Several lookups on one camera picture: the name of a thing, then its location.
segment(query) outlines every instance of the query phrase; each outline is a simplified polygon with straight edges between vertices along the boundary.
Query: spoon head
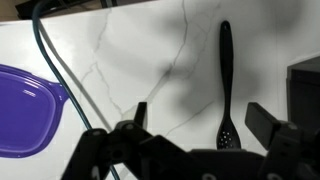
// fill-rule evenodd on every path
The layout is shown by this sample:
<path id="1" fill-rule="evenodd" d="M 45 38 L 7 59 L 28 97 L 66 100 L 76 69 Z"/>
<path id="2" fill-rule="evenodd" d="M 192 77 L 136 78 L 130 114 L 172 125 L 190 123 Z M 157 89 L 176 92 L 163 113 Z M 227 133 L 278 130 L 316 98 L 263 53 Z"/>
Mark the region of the spoon head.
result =
<path id="1" fill-rule="evenodd" d="M 217 149 L 241 149 L 238 132 L 231 118 L 224 118 L 217 134 Z"/>

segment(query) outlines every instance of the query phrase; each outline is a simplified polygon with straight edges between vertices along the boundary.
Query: black cable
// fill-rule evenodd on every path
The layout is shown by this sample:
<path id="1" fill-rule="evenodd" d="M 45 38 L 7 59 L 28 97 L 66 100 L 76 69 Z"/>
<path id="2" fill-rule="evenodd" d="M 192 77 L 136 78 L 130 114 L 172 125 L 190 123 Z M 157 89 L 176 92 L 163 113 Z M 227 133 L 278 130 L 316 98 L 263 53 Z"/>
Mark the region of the black cable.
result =
<path id="1" fill-rule="evenodd" d="M 117 0 L 111 0 L 112 6 L 118 6 Z"/>
<path id="2" fill-rule="evenodd" d="M 80 104 L 78 103 L 76 97 L 73 95 L 71 89 L 69 88 L 69 86 L 66 83 L 66 81 L 63 79 L 63 77 L 60 74 L 59 70 L 53 64 L 52 60 L 50 59 L 50 57 L 49 57 L 49 55 L 48 55 L 48 53 L 46 51 L 46 48 L 44 47 L 44 44 L 42 42 L 42 38 L 41 38 L 41 35 L 40 35 L 40 30 L 39 30 L 39 23 L 41 23 L 39 16 L 40 16 L 40 13 L 41 13 L 41 9 L 45 6 L 45 4 L 47 4 L 50 1 L 51 0 L 40 1 L 39 3 L 37 3 L 37 5 L 33 9 L 33 12 L 32 12 L 32 26 L 33 26 L 34 36 L 35 36 L 36 42 L 38 44 L 38 47 L 39 47 L 44 59 L 47 61 L 50 69 L 52 70 L 52 72 L 54 73 L 54 75 L 56 76 L 58 81 L 61 83 L 61 85 L 66 90 L 67 94 L 70 97 L 71 102 L 73 103 L 74 107 L 78 111 L 78 113 L 79 113 L 84 125 L 86 126 L 87 129 L 92 129 L 92 126 L 91 126 L 88 118 L 86 117 L 85 113 L 83 112 Z M 116 169 L 113 166 L 110 166 L 110 170 L 111 170 L 111 173 L 112 173 L 114 179 L 115 180 L 120 180 L 119 175 L 118 175 Z"/>
<path id="3" fill-rule="evenodd" d="M 102 8 L 107 8 L 108 7 L 106 0 L 100 0 L 100 3 L 101 3 L 101 7 Z"/>

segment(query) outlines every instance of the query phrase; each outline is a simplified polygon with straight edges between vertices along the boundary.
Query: spoon handle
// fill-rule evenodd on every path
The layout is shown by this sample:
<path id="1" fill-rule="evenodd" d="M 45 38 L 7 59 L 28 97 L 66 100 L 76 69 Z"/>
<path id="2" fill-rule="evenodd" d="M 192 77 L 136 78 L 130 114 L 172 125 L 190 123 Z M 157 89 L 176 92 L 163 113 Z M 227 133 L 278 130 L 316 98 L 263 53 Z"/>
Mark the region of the spoon handle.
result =
<path id="1" fill-rule="evenodd" d="M 233 77 L 233 45 L 231 26 L 228 21 L 220 27 L 220 65 L 225 97 L 224 114 L 230 116 L 232 77 Z"/>

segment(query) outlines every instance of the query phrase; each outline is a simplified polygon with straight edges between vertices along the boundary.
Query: gray vein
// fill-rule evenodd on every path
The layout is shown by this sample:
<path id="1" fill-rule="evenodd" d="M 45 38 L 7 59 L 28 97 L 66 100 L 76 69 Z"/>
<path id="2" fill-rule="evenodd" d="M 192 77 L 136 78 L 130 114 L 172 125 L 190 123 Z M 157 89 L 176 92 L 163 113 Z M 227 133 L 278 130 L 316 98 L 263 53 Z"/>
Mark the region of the gray vein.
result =
<path id="1" fill-rule="evenodd" d="M 186 41 L 187 41 L 187 35 L 188 35 L 188 29 L 189 29 L 189 23 L 187 20 L 187 14 L 186 14 L 186 9 L 185 9 L 185 0 L 182 0 L 181 3 L 181 7 L 182 7 L 182 11 L 183 11 L 183 19 L 185 22 L 185 30 L 184 30 L 184 35 L 183 35 L 183 42 L 181 44 L 181 47 L 179 48 L 179 51 L 177 53 L 177 55 L 175 56 L 172 65 L 170 66 L 170 68 L 164 73 L 164 75 L 159 79 L 159 81 L 157 82 L 157 84 L 154 86 L 154 88 L 150 91 L 149 95 L 147 96 L 147 98 L 145 98 L 144 101 L 148 102 L 148 104 L 151 104 L 153 102 L 153 99 L 155 98 L 155 96 L 158 94 L 158 92 L 162 89 L 162 87 L 167 84 L 170 75 L 173 71 L 174 66 L 176 65 L 176 62 L 178 61 L 178 58 L 180 57 L 180 54 L 182 52 L 182 49 L 184 48 L 184 46 L 186 45 Z M 128 109 L 127 111 L 125 111 L 122 114 L 122 118 L 126 115 L 128 115 L 129 113 L 131 113 L 133 110 L 135 110 L 136 105 L 132 106 L 130 109 Z"/>
<path id="2" fill-rule="evenodd" d="M 197 28 L 199 28 L 204 34 L 207 34 L 208 31 L 206 31 L 203 27 L 201 27 L 198 23 L 190 22 L 189 24 L 194 24 Z"/>
<path id="3" fill-rule="evenodd" d="M 80 83 L 82 84 L 82 86 L 80 86 L 80 91 L 83 92 L 84 91 L 84 87 L 83 87 L 83 84 L 84 84 L 84 81 L 86 80 L 86 78 L 93 72 L 93 66 L 95 65 L 96 63 L 93 63 L 91 66 L 90 66 L 90 69 L 88 72 L 86 72 L 84 74 L 84 76 L 80 79 Z M 82 93 L 80 93 L 80 96 L 79 96 L 79 103 L 82 104 Z"/>
<path id="4" fill-rule="evenodd" d="M 91 70 L 93 71 L 93 67 L 96 65 L 97 63 L 94 63 L 91 65 Z M 90 106 L 92 107 L 92 109 L 94 110 L 94 112 L 97 114 L 97 116 L 101 119 L 102 123 L 104 124 L 104 126 L 106 127 L 106 129 L 111 132 L 112 128 L 110 126 L 110 124 L 108 123 L 108 120 L 103 116 L 103 114 L 101 113 L 100 109 L 98 108 L 97 104 L 93 101 L 93 99 L 91 98 L 91 96 L 89 95 L 89 93 L 86 91 L 86 89 L 83 87 L 83 84 L 80 83 L 80 87 L 79 89 L 81 90 L 81 94 L 83 94 L 83 96 L 87 99 L 88 103 L 90 104 Z"/>
<path id="5" fill-rule="evenodd" d="M 205 12 L 198 12 L 198 11 L 197 11 L 196 15 L 193 16 L 192 20 L 193 20 L 194 18 L 196 18 L 197 16 L 201 16 L 201 15 L 210 20 L 210 16 L 209 16 L 207 13 L 205 13 Z"/>
<path id="6" fill-rule="evenodd" d="M 201 60 L 201 54 L 204 53 L 204 51 L 206 50 L 206 47 L 207 47 L 206 45 L 207 45 L 207 42 L 208 42 L 208 39 L 209 39 L 209 34 L 212 31 L 212 24 L 213 23 L 210 24 L 209 31 L 206 32 L 205 41 L 203 43 L 203 46 L 202 46 L 201 50 L 198 53 L 198 58 L 197 58 L 196 62 L 192 65 L 192 69 L 190 70 L 190 72 L 186 76 L 187 79 L 190 78 L 191 75 L 195 72 L 195 69 L 196 69 L 197 65 L 199 64 L 199 62 Z"/>
<path id="7" fill-rule="evenodd" d="M 186 45 L 187 42 L 187 35 L 188 35 L 188 29 L 189 29 L 189 23 L 188 23 L 188 19 L 187 19 L 187 13 L 186 13 L 186 8 L 185 8 L 185 0 L 182 0 L 182 4 L 181 4 L 182 10 L 183 10 L 183 20 L 186 24 L 186 28 L 184 31 L 184 36 L 183 36 L 183 43 L 178 51 L 178 54 L 176 55 L 176 57 L 173 60 L 173 66 L 176 65 L 176 62 L 182 52 L 183 47 Z"/>
<path id="8" fill-rule="evenodd" d="M 58 54 L 57 50 L 53 46 L 53 44 L 52 44 L 52 42 L 51 42 L 51 40 L 50 40 L 50 38 L 49 38 L 47 32 L 45 31 L 45 29 L 44 29 L 44 27 L 43 27 L 41 22 L 40 22 L 39 25 L 40 25 L 41 34 L 42 34 L 43 38 L 45 39 L 46 43 L 48 44 L 50 50 L 54 54 L 54 56 L 57 58 L 57 60 L 59 61 L 61 66 L 64 68 L 64 70 L 68 73 L 68 75 L 70 76 L 72 81 L 75 83 L 75 85 L 79 88 L 79 90 L 81 90 L 81 93 L 87 99 L 87 101 L 91 105 L 92 109 L 97 113 L 98 117 L 101 120 L 103 120 L 103 123 L 104 123 L 106 129 L 108 131 L 111 131 L 112 130 L 111 126 L 108 124 L 108 121 L 104 118 L 104 116 L 102 115 L 101 111 L 99 110 L 99 108 L 97 107 L 95 102 L 92 100 L 92 98 L 89 95 L 89 93 L 83 87 L 83 84 L 79 81 L 79 79 L 76 77 L 76 75 L 73 73 L 73 71 L 68 67 L 68 65 L 62 60 L 62 58 Z"/>
<path id="9" fill-rule="evenodd" d="M 196 116 L 198 116 L 199 114 L 201 114 L 204 110 L 206 110 L 211 104 L 213 104 L 214 101 L 209 102 L 208 104 L 206 104 L 203 108 L 201 108 L 198 112 L 196 112 L 195 114 L 193 114 L 189 119 L 187 119 L 186 121 L 184 121 L 181 124 L 178 124 L 177 126 L 173 127 L 172 129 L 170 129 L 167 134 L 164 137 L 167 137 L 170 133 L 172 133 L 174 130 L 182 127 L 183 125 L 187 124 L 188 122 L 190 122 L 191 120 L 193 120 Z"/>
<path id="10" fill-rule="evenodd" d="M 107 29 L 107 25 L 108 25 L 108 21 L 109 21 L 109 15 L 111 14 L 111 11 L 112 11 L 112 9 L 109 9 L 107 11 L 107 13 L 106 13 L 105 22 L 104 22 L 104 25 L 103 25 L 103 27 L 102 27 L 99 35 L 98 35 L 97 45 L 94 48 L 93 53 L 97 52 L 99 50 L 99 48 L 100 48 L 100 45 L 101 45 L 101 42 L 102 42 L 102 37 L 103 37 L 102 35 Z"/>
<path id="11" fill-rule="evenodd" d="M 103 76 L 103 74 L 102 74 L 102 72 L 101 72 L 101 70 L 100 70 L 100 68 L 99 68 L 99 66 L 98 66 L 98 63 L 96 63 L 96 68 L 97 68 L 98 74 L 100 75 L 100 78 L 101 78 L 103 84 L 107 87 L 107 95 L 108 95 L 108 97 L 109 97 L 109 100 L 110 100 L 111 104 L 114 106 L 114 108 L 115 108 L 115 109 L 119 112 L 119 114 L 122 116 L 122 114 L 123 114 L 123 113 L 122 113 L 122 110 L 121 110 L 120 106 L 113 101 L 113 99 L 112 99 L 112 97 L 111 97 L 111 93 L 110 93 L 110 86 L 109 86 L 107 80 L 104 78 L 104 76 Z"/>

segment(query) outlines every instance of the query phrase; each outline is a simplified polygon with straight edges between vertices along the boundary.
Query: white marble surface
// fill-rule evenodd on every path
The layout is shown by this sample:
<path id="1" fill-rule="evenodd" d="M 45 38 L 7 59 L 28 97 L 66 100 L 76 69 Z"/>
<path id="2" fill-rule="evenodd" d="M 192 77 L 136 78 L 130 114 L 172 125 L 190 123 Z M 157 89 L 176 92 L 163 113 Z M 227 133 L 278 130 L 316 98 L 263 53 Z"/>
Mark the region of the white marble surface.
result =
<path id="1" fill-rule="evenodd" d="M 139 101 L 148 101 L 148 131 L 190 150 L 215 148 L 224 101 L 219 25 L 229 20 L 235 53 L 232 119 L 243 147 L 264 154 L 245 127 L 247 103 L 259 102 L 286 120 L 286 67 L 320 53 L 319 6 L 317 0 L 162 0 L 43 24 L 102 112 L 103 118 L 58 65 L 94 127 L 113 128 L 133 117 Z M 57 81 L 36 46 L 31 22 L 0 26 L 0 39 L 0 63 Z M 0 179 L 59 179 L 83 131 L 67 101 L 49 146 L 24 159 L 0 158 Z M 133 179 L 122 168 L 119 173 Z"/>

